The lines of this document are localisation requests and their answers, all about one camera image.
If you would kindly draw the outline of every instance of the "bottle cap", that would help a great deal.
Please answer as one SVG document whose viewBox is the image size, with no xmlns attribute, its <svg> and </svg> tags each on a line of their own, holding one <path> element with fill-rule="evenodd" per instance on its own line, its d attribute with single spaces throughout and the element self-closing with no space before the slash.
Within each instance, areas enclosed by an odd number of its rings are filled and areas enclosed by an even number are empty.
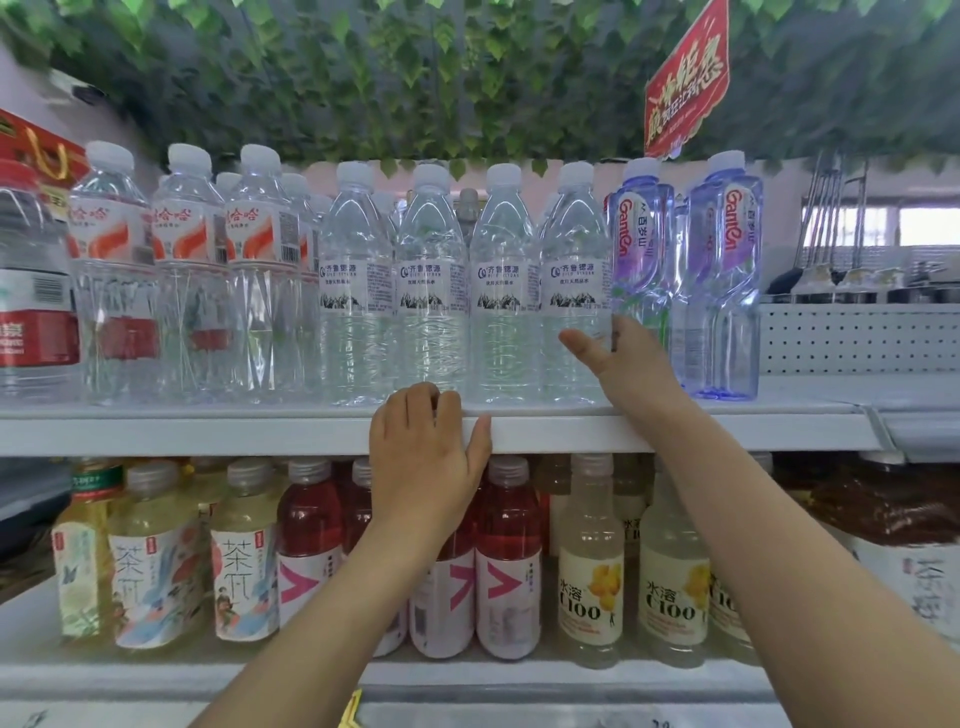
<svg viewBox="0 0 960 728">
<path fill-rule="evenodd" d="M 729 149 L 726 152 L 720 152 L 707 160 L 707 172 L 723 172 L 725 169 L 746 169 L 747 159 L 743 152 L 738 149 Z"/>
<path fill-rule="evenodd" d="M 104 167 L 114 172 L 133 173 L 133 154 L 129 149 L 108 141 L 91 141 L 86 145 L 86 160 L 91 167 Z"/>
<path fill-rule="evenodd" d="M 627 166 L 623 168 L 623 181 L 632 180 L 634 177 L 659 177 L 660 160 L 656 157 L 642 157 L 640 159 L 631 159 Z"/>
<path fill-rule="evenodd" d="M 245 144 L 240 150 L 240 163 L 246 172 L 261 175 L 280 174 L 280 155 L 270 147 L 260 144 Z"/>
<path fill-rule="evenodd" d="M 373 190 L 373 168 L 363 161 L 342 161 L 337 165 L 337 184 L 359 184 Z"/>
<path fill-rule="evenodd" d="M 209 177 L 213 171 L 210 154 L 193 144 L 171 144 L 167 147 L 167 158 L 170 160 L 170 169 L 175 172 L 189 170 Z"/>
<path fill-rule="evenodd" d="M 487 477 L 493 485 L 512 488 L 530 480 L 530 465 L 519 455 L 494 455 L 487 466 Z"/>
<path fill-rule="evenodd" d="M 523 174 L 520 172 L 520 168 L 515 164 L 495 164 L 493 167 L 487 170 L 487 188 L 498 187 L 498 186 L 510 186 L 510 187 L 519 187 L 520 182 L 523 179 Z M 476 198 L 476 190 L 471 190 L 473 192 L 473 197 Z M 460 199 L 464 199 L 463 190 L 460 193 Z"/>
<path fill-rule="evenodd" d="M 414 168 L 414 189 L 421 187 L 439 187 L 444 194 L 448 194 L 450 173 L 439 164 L 421 164 Z"/>
</svg>

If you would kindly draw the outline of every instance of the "red promotional sign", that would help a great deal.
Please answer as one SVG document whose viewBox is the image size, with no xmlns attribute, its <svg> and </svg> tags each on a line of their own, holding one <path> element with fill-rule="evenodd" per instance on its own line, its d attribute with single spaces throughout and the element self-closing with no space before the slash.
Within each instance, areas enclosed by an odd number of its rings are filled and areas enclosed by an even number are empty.
<svg viewBox="0 0 960 728">
<path fill-rule="evenodd" d="M 644 154 L 664 158 L 679 150 L 729 87 L 729 0 L 710 0 L 647 82 Z"/>
</svg>

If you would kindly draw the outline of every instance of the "water bottle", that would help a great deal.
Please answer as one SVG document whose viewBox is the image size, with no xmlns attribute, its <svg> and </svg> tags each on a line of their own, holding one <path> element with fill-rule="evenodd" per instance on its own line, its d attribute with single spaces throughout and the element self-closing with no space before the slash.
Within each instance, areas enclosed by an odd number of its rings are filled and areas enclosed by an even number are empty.
<svg viewBox="0 0 960 728">
<path fill-rule="evenodd" d="M 467 246 L 447 200 L 450 175 L 414 170 L 414 197 L 396 246 L 399 387 L 432 381 L 459 389 L 467 369 Z"/>
<path fill-rule="evenodd" d="M 596 377 L 560 343 L 565 328 L 611 342 L 613 250 L 603 212 L 593 199 L 593 166 L 576 161 L 560 171 L 560 200 L 543 227 L 542 361 L 546 400 L 606 402 Z"/>
<path fill-rule="evenodd" d="M 160 346 L 150 203 L 133 182 L 133 155 L 86 145 L 90 171 L 70 191 L 67 250 L 74 258 L 84 392 L 93 402 L 156 401 Z"/>
<path fill-rule="evenodd" d="M 320 244 L 320 380 L 324 401 L 376 405 L 392 391 L 394 247 L 373 206 L 373 170 L 337 166 L 340 192 Z"/>
<path fill-rule="evenodd" d="M 487 190 L 469 250 L 470 399 L 523 404 L 540 397 L 540 242 L 518 166 L 491 167 Z"/>
<path fill-rule="evenodd" d="M 170 175 L 154 195 L 153 219 L 162 388 L 176 401 L 222 400 L 234 324 L 224 199 L 210 184 L 207 152 L 171 144 L 167 155 Z"/>
<path fill-rule="evenodd" d="M 300 233 L 269 147 L 240 151 L 243 177 L 227 202 L 227 258 L 237 310 L 233 366 L 240 399 L 291 399 L 302 383 L 298 342 Z"/>
</svg>

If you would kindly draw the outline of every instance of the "plastic bottle cap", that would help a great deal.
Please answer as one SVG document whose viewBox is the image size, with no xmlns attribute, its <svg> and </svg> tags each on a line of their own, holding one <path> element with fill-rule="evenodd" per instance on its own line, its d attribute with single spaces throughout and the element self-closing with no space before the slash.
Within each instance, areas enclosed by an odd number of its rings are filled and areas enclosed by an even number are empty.
<svg viewBox="0 0 960 728">
<path fill-rule="evenodd" d="M 448 194 L 450 173 L 439 164 L 421 164 L 414 169 L 414 189 L 421 187 L 439 187 L 444 194 Z"/>
<path fill-rule="evenodd" d="M 128 175 L 133 172 L 133 154 L 129 149 L 108 141 L 91 141 L 86 145 L 86 160 L 92 167 L 106 167 Z"/>
<path fill-rule="evenodd" d="M 746 169 L 747 158 L 743 152 L 738 149 L 729 149 L 726 152 L 720 152 L 707 160 L 707 172 L 713 174 L 722 172 L 725 169 Z"/>
<path fill-rule="evenodd" d="M 642 157 L 640 159 L 631 159 L 627 166 L 623 168 L 623 181 L 632 180 L 634 177 L 659 177 L 660 160 L 656 157 Z"/>
<path fill-rule="evenodd" d="M 493 485 L 512 488 L 530 480 L 530 465 L 519 455 L 494 455 L 487 467 L 487 476 Z"/>
<path fill-rule="evenodd" d="M 170 169 L 174 171 L 189 169 L 200 172 L 204 177 L 209 177 L 213 171 L 210 154 L 193 144 L 171 144 L 167 148 L 167 158 L 170 160 Z"/>
<path fill-rule="evenodd" d="M 270 147 L 259 144 L 246 144 L 240 150 L 240 163 L 249 172 L 262 175 L 280 174 L 280 155 Z"/>
<path fill-rule="evenodd" d="M 373 190 L 373 168 L 363 161 L 342 161 L 337 165 L 337 184 L 359 184 Z"/>
</svg>

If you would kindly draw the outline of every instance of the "hand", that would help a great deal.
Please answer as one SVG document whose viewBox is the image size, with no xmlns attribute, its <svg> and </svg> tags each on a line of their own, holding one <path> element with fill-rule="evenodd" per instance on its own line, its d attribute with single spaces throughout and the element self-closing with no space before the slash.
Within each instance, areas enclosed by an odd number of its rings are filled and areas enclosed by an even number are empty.
<svg viewBox="0 0 960 728">
<path fill-rule="evenodd" d="M 390 395 L 370 424 L 373 522 L 402 523 L 431 556 L 463 520 L 492 450 L 490 416 L 466 450 L 463 419 L 460 395 L 422 382 Z"/>
</svg>

